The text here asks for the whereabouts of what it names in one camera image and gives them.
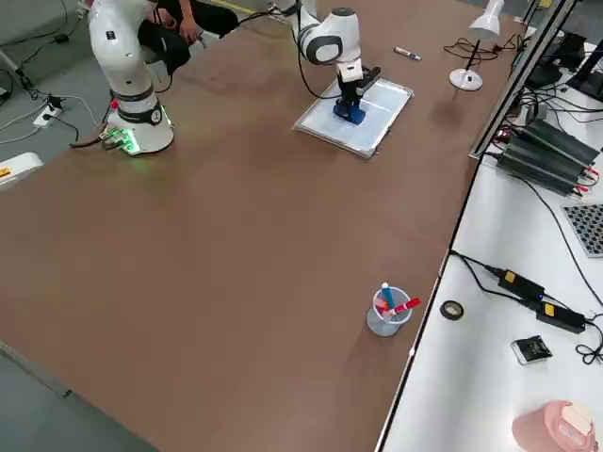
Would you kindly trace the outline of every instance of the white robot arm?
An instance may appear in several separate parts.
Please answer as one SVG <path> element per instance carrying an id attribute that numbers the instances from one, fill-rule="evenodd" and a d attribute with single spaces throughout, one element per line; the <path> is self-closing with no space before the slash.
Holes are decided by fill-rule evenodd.
<path id="1" fill-rule="evenodd" d="M 278 9 L 289 21 L 300 53 L 316 65 L 334 64 L 341 98 L 334 113 L 358 124 L 365 117 L 360 110 L 364 93 L 377 81 L 380 68 L 363 67 L 360 58 L 360 25 L 350 8 L 335 8 L 320 22 L 305 3 L 310 0 L 276 0 Z"/>
<path id="2" fill-rule="evenodd" d="M 90 11 L 92 51 L 118 101 L 107 127 L 130 154 L 161 151 L 173 141 L 138 39 L 140 24 L 154 7 L 149 0 L 95 0 Z"/>

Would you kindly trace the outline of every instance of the white lamp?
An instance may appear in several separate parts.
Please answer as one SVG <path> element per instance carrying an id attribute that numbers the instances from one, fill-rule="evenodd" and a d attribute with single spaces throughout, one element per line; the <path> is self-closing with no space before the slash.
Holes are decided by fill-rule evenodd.
<path id="1" fill-rule="evenodd" d="M 450 73 L 450 83 L 458 89 L 465 91 L 477 91 L 483 85 L 483 80 L 478 73 L 471 70 L 475 55 L 480 48 L 480 42 L 483 40 L 496 40 L 500 34 L 500 20 L 498 16 L 505 4 L 504 0 L 490 0 L 486 6 L 486 10 L 478 17 L 469 29 L 471 34 L 477 38 L 473 53 L 464 69 L 455 69 Z"/>

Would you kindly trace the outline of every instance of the person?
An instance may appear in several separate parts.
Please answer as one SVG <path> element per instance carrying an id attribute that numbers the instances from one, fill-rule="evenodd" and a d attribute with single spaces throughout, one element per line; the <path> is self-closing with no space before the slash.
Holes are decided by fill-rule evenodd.
<path id="1" fill-rule="evenodd" d="M 94 0 L 87 0 L 91 6 Z M 166 64 L 169 75 L 190 59 L 188 47 L 203 30 L 223 38 L 238 27 L 236 14 L 228 8 L 198 0 L 159 0 L 139 28 L 139 42 Z"/>

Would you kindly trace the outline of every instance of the white table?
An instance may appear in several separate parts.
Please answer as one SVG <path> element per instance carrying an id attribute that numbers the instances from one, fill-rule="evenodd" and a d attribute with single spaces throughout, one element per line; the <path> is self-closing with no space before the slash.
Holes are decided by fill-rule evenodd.
<path id="1" fill-rule="evenodd" d="M 603 108 L 573 89 L 563 96 L 578 105 Z M 556 124 L 550 115 L 547 120 Z M 590 115 L 576 116 L 596 118 Z M 603 121 L 579 124 L 565 113 L 560 113 L 560 120 L 571 135 L 596 149 L 603 146 Z M 587 316 L 603 312 L 574 267 L 547 209 L 523 182 L 494 168 L 493 162 L 485 158 L 478 170 L 452 248 L 485 264 L 517 271 Z M 595 166 L 603 169 L 603 157 Z M 555 211 L 587 279 L 603 296 L 603 259 L 585 256 L 561 210 L 579 201 L 536 188 Z M 603 183 L 583 201 L 603 202 Z M 501 290 L 492 276 L 474 268 L 483 285 Z M 448 299 L 464 306 L 464 316 L 456 322 L 439 313 Z M 536 334 L 554 356 L 523 366 L 510 343 Z M 483 294 L 463 262 L 451 256 L 439 287 L 436 284 L 415 356 L 412 352 L 400 380 L 378 449 L 519 451 L 511 430 L 514 418 L 552 399 L 585 404 L 601 431 L 603 365 L 585 365 L 575 351 L 577 344 L 595 348 L 598 343 L 593 328 L 580 335 L 563 331 L 536 320 L 534 312 L 510 299 Z"/>

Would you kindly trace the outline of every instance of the blue object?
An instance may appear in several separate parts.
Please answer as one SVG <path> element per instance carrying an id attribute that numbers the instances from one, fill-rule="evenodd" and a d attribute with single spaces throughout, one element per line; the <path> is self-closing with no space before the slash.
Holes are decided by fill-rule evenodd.
<path id="1" fill-rule="evenodd" d="M 392 297 L 392 293 L 389 290 L 389 286 L 382 287 L 381 293 L 385 297 L 385 302 L 387 303 L 387 309 L 394 309 L 396 307 L 396 303 L 394 303 L 394 298 Z"/>
<path id="2" fill-rule="evenodd" d="M 365 120 L 365 116 L 367 113 L 364 110 L 361 110 L 359 106 L 350 106 L 349 109 L 344 107 L 341 104 L 335 104 L 333 107 L 333 112 L 339 118 L 343 118 L 346 121 L 351 122 L 352 124 L 360 124 Z"/>

